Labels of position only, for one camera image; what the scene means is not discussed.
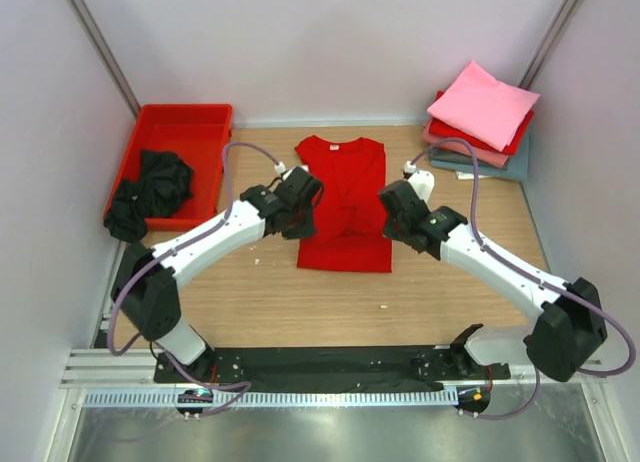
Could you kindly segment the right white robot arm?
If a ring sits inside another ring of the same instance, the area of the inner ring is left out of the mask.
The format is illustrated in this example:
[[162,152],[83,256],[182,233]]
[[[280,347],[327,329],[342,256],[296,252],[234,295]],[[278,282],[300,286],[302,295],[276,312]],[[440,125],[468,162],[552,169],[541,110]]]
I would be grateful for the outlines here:
[[568,381],[607,338],[596,287],[531,266],[475,234],[471,223],[449,207],[430,210],[424,200],[430,188],[399,180],[379,191],[387,213],[385,236],[476,277],[528,321],[471,329],[463,337],[465,352],[482,366],[530,363],[555,381]]

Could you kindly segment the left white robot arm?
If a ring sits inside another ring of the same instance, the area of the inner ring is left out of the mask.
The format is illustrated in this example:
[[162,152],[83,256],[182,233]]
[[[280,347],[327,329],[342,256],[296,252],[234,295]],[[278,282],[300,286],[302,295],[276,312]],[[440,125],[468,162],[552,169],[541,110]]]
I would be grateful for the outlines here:
[[129,245],[111,291],[109,348],[115,349],[115,321],[122,313],[139,337],[181,365],[202,359],[210,346],[183,315],[180,289],[223,257],[264,237],[299,240],[314,235],[313,210],[323,192],[305,166],[296,166],[278,177],[274,187],[248,188],[226,211],[172,240],[151,248],[140,242]]

